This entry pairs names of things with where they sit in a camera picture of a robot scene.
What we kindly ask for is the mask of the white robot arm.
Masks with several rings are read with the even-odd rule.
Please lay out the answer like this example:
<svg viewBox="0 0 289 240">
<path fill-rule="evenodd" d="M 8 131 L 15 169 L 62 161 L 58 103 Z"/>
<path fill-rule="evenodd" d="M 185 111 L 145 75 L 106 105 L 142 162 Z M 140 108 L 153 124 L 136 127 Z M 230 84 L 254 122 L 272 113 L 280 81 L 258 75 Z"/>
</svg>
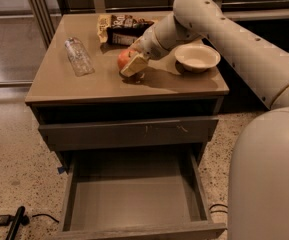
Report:
<svg viewBox="0 0 289 240">
<path fill-rule="evenodd" d="M 130 77 L 184 41 L 207 39 L 267 107 L 231 155 L 228 240 L 289 240 L 289 53 L 226 18 L 212 0 L 174 0 L 121 73 Z"/>
</svg>

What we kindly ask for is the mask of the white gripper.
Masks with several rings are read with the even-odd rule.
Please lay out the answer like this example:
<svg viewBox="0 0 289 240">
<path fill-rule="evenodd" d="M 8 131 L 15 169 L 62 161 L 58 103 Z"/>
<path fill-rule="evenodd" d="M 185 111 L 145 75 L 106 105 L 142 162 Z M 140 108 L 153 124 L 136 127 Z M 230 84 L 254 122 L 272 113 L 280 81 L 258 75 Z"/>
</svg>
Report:
<svg viewBox="0 0 289 240">
<path fill-rule="evenodd" d="M 152 60 L 159 60 L 170 53 L 165 46 L 168 37 L 168 28 L 164 25 L 154 24 L 149 27 L 141 38 L 136 39 L 129 48 L 137 52 L 143 52 Z M 144 70 L 148 65 L 148 59 L 137 53 L 125 66 L 120 70 L 120 74 L 124 77 L 132 77 L 133 75 Z"/>
</svg>

